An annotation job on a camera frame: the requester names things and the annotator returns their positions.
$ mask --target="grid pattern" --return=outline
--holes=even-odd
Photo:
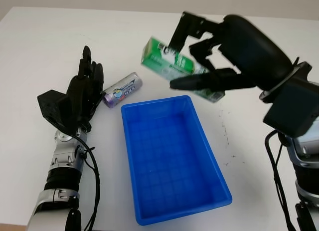
[[[182,115],[129,122],[143,218],[212,202]]]

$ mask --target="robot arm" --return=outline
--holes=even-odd
[[[215,23],[184,12],[169,46],[181,51],[189,35],[200,39],[204,32],[211,33],[212,38],[191,45],[189,51],[210,72],[172,80],[170,87],[224,91],[258,86],[260,99],[273,103],[264,123],[277,130],[273,134],[278,133],[287,147],[296,171],[300,228],[319,231],[319,85],[307,81],[312,67],[307,62],[298,63],[298,58],[291,63],[261,31],[237,15],[227,15],[222,23]],[[217,45],[240,74],[232,68],[216,69],[207,59]],[[294,230],[289,221],[288,229]]]
[[[100,181],[92,149],[85,144],[90,132],[90,119],[105,93],[101,64],[91,62],[89,47],[84,47],[79,72],[70,82],[66,94],[50,90],[38,96],[43,117],[58,130],[56,149],[50,164],[47,183],[39,194],[27,226],[28,231],[80,231],[79,183],[86,154],[92,158],[96,174],[96,201],[99,202]],[[92,230],[95,215],[89,230]]]

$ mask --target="white table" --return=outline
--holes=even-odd
[[[222,21],[221,15],[207,15]],[[101,201],[96,230],[210,231],[286,230],[273,172],[264,148],[272,129],[262,123],[270,105],[260,90],[229,91],[211,104],[190,92],[173,91],[168,83],[140,65],[151,35],[169,42],[180,14],[79,9],[14,7],[0,22],[0,223],[25,225],[43,190],[55,149],[53,128],[42,116],[37,95],[65,92],[77,74],[84,45],[103,64],[104,87],[135,71],[144,81],[140,91],[121,105],[189,95],[233,196],[229,206],[150,226],[135,221],[131,180],[120,108],[101,104],[93,117],[88,144],[95,146],[101,174]],[[290,59],[297,56],[313,67],[310,80],[319,82],[319,21],[249,18]],[[216,54],[213,62],[227,66]],[[274,139],[273,150],[279,142]],[[295,175],[286,150],[279,172],[296,223]],[[85,167],[80,183],[82,226],[94,203],[94,176]]]

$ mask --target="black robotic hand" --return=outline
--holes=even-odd
[[[78,75],[70,81],[66,94],[49,90],[38,96],[43,117],[65,134],[75,135],[79,127],[90,132],[89,121],[105,95],[102,65],[91,60],[90,48],[85,46]]]
[[[307,81],[312,68],[308,63],[298,64],[297,58],[292,64],[271,40],[238,15],[215,23],[184,12],[169,46],[179,52],[189,35],[199,39],[204,32],[213,37],[191,45],[189,51],[210,73],[172,80],[172,89],[224,91],[258,86],[263,90],[260,99],[273,103],[264,118],[266,124],[290,137],[299,137],[310,128],[319,116],[319,88]],[[215,69],[207,59],[217,45],[240,74],[232,68]]]

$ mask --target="wall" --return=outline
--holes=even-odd
[[[0,19],[13,6],[87,8],[201,14],[239,13],[319,19],[319,0],[0,0]]]

